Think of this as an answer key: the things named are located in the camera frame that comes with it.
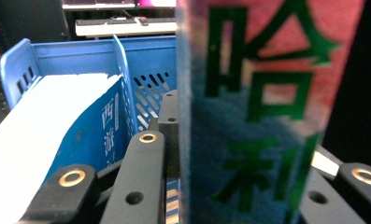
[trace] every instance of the black plastic part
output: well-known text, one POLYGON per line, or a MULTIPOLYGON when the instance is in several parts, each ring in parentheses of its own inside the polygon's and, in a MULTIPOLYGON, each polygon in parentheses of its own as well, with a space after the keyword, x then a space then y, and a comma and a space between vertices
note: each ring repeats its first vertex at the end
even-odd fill
POLYGON ((159 131, 158 118, 151 118, 148 124, 149 131, 159 131))
POLYGON ((79 223, 78 215, 92 210, 99 198, 96 180, 97 174, 89 165, 74 164, 59 169, 36 193, 21 221, 79 223))
POLYGON ((169 91, 163 97, 158 118, 159 132, 165 137, 167 177, 180 177, 178 144, 178 96, 169 91))
POLYGON ((108 166, 106 169, 97 173, 98 186, 101 191, 109 189, 115 183, 116 176, 121 169, 121 160, 108 166))
POLYGON ((61 0, 0 0, 0 18, 13 46, 23 38, 32 43, 71 40, 61 0))
POLYGON ((50 221, 28 221, 28 220, 23 220, 19 221, 16 224, 53 224, 53 222, 50 221))
POLYGON ((342 164, 333 186, 363 220, 371 223, 371 166, 342 164))
POLYGON ((310 169, 299 210, 298 224, 365 223, 315 168, 310 169))
POLYGON ((164 136, 133 136, 100 223, 164 223, 164 168, 164 136))

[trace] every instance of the ventilation hole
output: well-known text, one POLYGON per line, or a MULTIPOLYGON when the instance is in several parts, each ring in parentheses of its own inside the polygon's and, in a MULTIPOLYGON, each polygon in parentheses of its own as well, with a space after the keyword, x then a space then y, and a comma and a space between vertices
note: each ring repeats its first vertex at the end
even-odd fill
POLYGON ((28 86, 30 84, 30 82, 28 81, 28 78, 27 78, 27 75, 22 74, 22 79, 24 79, 24 82, 25 82, 25 85, 28 86))
POLYGON ((162 83, 165 83, 165 81, 164 81, 162 75, 160 75, 160 73, 158 73, 157 76, 158 76, 159 80, 160 80, 162 83))
POLYGON ((143 92, 146 92, 147 90, 145 90, 145 87, 141 84, 141 82, 138 80, 138 78, 134 78, 134 81, 136 83, 136 85, 138 86, 138 88, 143 91, 143 92))
POLYGON ((137 107, 137 109, 139 110, 139 112, 141 112, 141 114, 142 114, 145 118, 148 116, 147 111, 142 107, 141 104, 136 104, 136 107, 137 107))
POLYGON ((160 74, 158 73, 157 76, 158 76, 159 80, 162 82, 164 89, 168 91, 168 90, 169 90, 168 85, 167 85, 167 83, 164 81, 162 75, 160 75, 160 74))
POLYGON ((159 99, 159 93, 152 86, 150 86, 150 84, 148 84, 148 87, 150 88, 150 92, 152 92, 152 95, 155 97, 155 99, 159 99))
POLYGON ((147 96, 147 99, 153 105, 153 108, 159 109, 159 106, 156 104, 156 102, 152 99, 151 96, 147 96))
POLYGON ((22 88, 22 85, 21 85, 21 82, 20 81, 17 82, 17 88, 19 89, 20 94, 23 94, 24 93, 24 89, 22 88))
POLYGON ((159 86, 159 83, 156 81, 155 77, 153 75, 150 75, 150 80, 152 80, 153 84, 155 84, 155 86, 159 86))
POLYGON ((148 127, 148 123, 140 115, 137 116, 137 119, 142 123, 142 125, 144 125, 144 127, 148 127))
POLYGON ((145 98, 141 95, 141 93, 139 93, 139 91, 136 91, 136 97, 138 98, 139 101, 141 101, 143 105, 148 104, 145 98))
POLYGON ((121 99, 126 103, 126 94, 122 95, 121 99))
POLYGON ((158 115, 155 113, 154 110, 152 110, 152 108, 148 108, 148 111, 150 112, 150 114, 154 117, 154 118, 157 118, 158 115))
POLYGON ((34 71, 33 71, 33 68, 30 66, 30 67, 28 67, 28 72, 30 73, 30 77, 31 77, 31 79, 34 79, 34 71))
POLYGON ((126 106, 128 107, 129 105, 130 105, 130 100, 129 100, 129 98, 126 98, 126 100, 125 100, 125 102, 124 102, 125 104, 126 104, 126 106))

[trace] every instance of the screw hole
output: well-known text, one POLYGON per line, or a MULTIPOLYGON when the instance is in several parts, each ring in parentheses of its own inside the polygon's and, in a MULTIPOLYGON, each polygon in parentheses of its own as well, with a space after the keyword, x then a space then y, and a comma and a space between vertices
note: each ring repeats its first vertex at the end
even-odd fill
POLYGON ((144 139, 145 141, 150 141, 153 139, 153 136, 151 135, 145 135, 142 139, 144 139))
POLYGON ((70 182, 70 181, 74 181, 74 180, 77 180, 80 178, 80 174, 76 173, 76 174, 70 174, 68 175, 66 178, 65 178, 65 181, 66 182, 70 182))
POLYGON ((308 193, 308 197, 311 201, 315 203, 319 203, 319 204, 328 203, 328 199, 323 194, 321 194, 320 192, 314 191, 314 190, 308 193))
POLYGON ((141 203, 143 199, 144 194, 138 191, 131 192, 126 196, 126 202, 130 205, 141 203))
POLYGON ((365 179, 371 180, 371 174, 369 173, 359 173, 359 175, 365 179))

